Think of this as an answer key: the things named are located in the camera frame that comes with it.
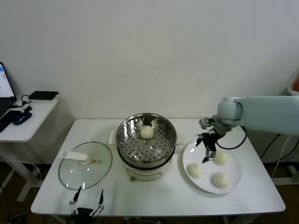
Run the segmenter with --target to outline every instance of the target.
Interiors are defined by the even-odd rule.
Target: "white wall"
[[[2,0],[0,60],[76,118],[215,113],[277,95],[299,61],[297,0]]]

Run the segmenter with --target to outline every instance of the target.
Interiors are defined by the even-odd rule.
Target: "laptop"
[[[3,64],[0,62],[0,117],[16,102],[13,88],[9,83]]]

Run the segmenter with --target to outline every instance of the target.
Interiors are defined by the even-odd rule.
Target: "black cable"
[[[262,154],[262,156],[260,157],[260,159],[266,154],[266,152],[268,151],[268,149],[270,148],[270,146],[273,144],[273,142],[280,136],[281,134],[277,134],[275,136],[275,138],[270,142],[270,144],[266,147],[266,150],[264,151],[264,153]]]
[[[6,198],[6,204],[7,204],[7,218],[6,218],[5,224],[7,224],[8,221],[9,221],[9,203],[8,203],[8,197],[7,197],[7,194],[6,194],[6,191],[5,191],[4,187],[2,186],[2,183],[0,183],[0,186],[1,186],[1,188],[2,188],[2,190],[3,190],[3,192],[4,192],[4,194],[5,194],[5,198]]]
[[[29,95],[23,95],[23,96],[21,97],[22,102],[25,102],[25,101],[23,100],[23,97],[29,97]]]
[[[218,141],[216,141],[216,144],[217,144],[220,148],[228,149],[228,150],[236,149],[236,148],[240,147],[241,145],[243,145],[244,141],[245,141],[246,138],[247,138],[247,131],[246,131],[246,128],[243,127],[243,126],[241,126],[241,128],[242,128],[242,130],[243,130],[244,133],[245,133],[245,137],[244,137],[244,139],[241,141],[241,143],[240,143],[239,145],[237,145],[237,146],[235,146],[235,147],[232,147],[232,148],[226,148],[226,147],[223,147],[223,146],[219,145]]]
[[[10,106],[9,108],[18,108],[18,107],[23,107],[23,106],[26,105],[26,104],[30,104],[31,101],[28,101],[28,102],[27,102],[27,101],[23,100],[24,97],[29,97],[29,95],[23,95],[23,96],[21,97],[22,105],[12,105],[12,106]]]
[[[295,149],[297,148],[298,144],[299,144],[299,136],[298,136],[298,140],[297,140],[297,142],[296,142],[295,147],[294,147],[294,148],[293,148],[287,155],[285,155],[284,157],[282,157],[280,160],[283,160],[283,159],[285,159],[286,157],[288,157],[290,154],[292,154],[292,153],[295,151]]]

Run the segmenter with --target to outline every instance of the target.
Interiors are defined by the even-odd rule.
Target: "blue mouse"
[[[23,124],[26,120],[32,117],[32,113],[30,112],[23,112],[20,113],[14,120],[13,124],[14,125],[21,125]]]

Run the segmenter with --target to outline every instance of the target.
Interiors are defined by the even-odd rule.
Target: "small white table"
[[[108,145],[111,131],[121,119],[80,119],[73,124],[60,150],[72,150],[80,143],[100,141]],[[113,163],[107,176],[97,185],[82,190],[77,206],[95,208],[104,189],[104,210],[100,216],[159,217],[159,216],[225,216],[281,212],[285,204],[258,155],[247,139],[233,151],[242,169],[239,186],[231,193],[215,195],[194,185],[182,169],[181,152],[202,132],[196,119],[170,119],[184,145],[178,147],[170,169],[159,179],[150,182],[130,181],[117,153],[110,145]],[[244,133],[236,127],[220,143],[233,147],[240,143]],[[65,188],[58,178],[61,158],[56,157],[32,206],[36,214],[69,216],[69,201],[76,191]]]
[[[32,113],[32,117],[19,126],[10,124],[0,133],[0,142],[2,142],[0,148],[0,157],[12,168],[12,171],[8,174],[7,178],[2,184],[3,187],[7,185],[10,178],[14,174],[14,171],[16,171],[26,180],[26,184],[17,198],[17,201],[19,202],[25,200],[27,193],[32,187],[40,187],[42,182],[36,178],[36,175],[38,174],[36,169],[31,173],[21,162],[18,162],[18,159],[9,149],[8,142],[18,143],[29,141],[43,121],[47,118],[49,113],[53,110],[57,102],[58,99],[55,98],[52,101],[45,101],[45,103],[30,103],[30,106],[32,107],[32,111],[30,111]]]

